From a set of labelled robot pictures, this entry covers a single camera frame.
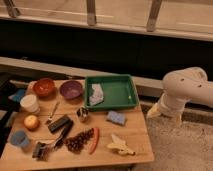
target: red chili pepper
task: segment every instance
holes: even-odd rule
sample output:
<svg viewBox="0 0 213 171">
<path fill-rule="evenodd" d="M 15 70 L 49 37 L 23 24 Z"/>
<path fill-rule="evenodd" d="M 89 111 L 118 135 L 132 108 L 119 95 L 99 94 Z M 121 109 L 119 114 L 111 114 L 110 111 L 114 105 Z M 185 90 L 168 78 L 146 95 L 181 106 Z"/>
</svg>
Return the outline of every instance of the red chili pepper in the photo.
<svg viewBox="0 0 213 171">
<path fill-rule="evenodd" d="M 98 144 L 98 140 L 99 140 L 99 128 L 95 127 L 93 128 L 93 131 L 94 131 L 94 138 L 93 138 L 92 145 L 89 149 L 89 154 L 92 154 L 95 151 Z"/>
</svg>

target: white cloth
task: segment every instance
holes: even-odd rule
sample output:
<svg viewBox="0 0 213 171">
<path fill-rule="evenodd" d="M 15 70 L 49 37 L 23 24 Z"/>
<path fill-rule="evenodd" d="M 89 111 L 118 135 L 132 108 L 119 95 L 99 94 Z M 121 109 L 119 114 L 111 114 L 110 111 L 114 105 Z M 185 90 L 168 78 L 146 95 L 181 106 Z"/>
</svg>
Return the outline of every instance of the white cloth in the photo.
<svg viewBox="0 0 213 171">
<path fill-rule="evenodd" d="M 104 101 L 104 93 L 100 84 L 92 84 L 93 94 L 89 97 L 90 105 L 94 106 Z"/>
</svg>

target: green tray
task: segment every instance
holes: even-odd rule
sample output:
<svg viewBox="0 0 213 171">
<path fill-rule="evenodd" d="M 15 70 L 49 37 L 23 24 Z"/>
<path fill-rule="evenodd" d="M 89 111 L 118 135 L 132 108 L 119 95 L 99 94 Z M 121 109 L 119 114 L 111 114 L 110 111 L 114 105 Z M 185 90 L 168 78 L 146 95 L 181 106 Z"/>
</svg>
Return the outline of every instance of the green tray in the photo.
<svg viewBox="0 0 213 171">
<path fill-rule="evenodd" d="M 100 84 L 104 101 L 91 106 L 92 84 Z M 90 111 L 127 109 L 138 105 L 138 96 L 130 75 L 91 76 L 85 79 L 85 108 Z"/>
</svg>

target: blue sponge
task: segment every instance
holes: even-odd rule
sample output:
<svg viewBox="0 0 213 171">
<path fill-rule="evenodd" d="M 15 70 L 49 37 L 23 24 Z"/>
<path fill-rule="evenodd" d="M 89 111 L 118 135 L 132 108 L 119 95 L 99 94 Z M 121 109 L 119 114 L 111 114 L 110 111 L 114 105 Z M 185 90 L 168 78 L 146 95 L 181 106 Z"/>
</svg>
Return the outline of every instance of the blue sponge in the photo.
<svg viewBox="0 0 213 171">
<path fill-rule="evenodd" d="M 111 121 L 113 123 L 119 125 L 125 125 L 126 117 L 122 113 L 117 113 L 115 111 L 109 111 L 107 115 L 107 121 Z"/>
</svg>

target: purple bowl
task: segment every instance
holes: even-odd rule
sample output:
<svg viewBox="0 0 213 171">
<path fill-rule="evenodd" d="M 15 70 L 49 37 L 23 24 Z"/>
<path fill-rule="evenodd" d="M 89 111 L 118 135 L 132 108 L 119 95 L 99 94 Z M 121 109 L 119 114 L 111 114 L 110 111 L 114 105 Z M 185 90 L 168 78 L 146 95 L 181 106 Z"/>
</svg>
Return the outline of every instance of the purple bowl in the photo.
<svg viewBox="0 0 213 171">
<path fill-rule="evenodd" d="M 83 93 L 83 86 L 78 81 L 66 81 L 61 85 L 59 91 L 65 99 L 71 100 Z"/>
</svg>

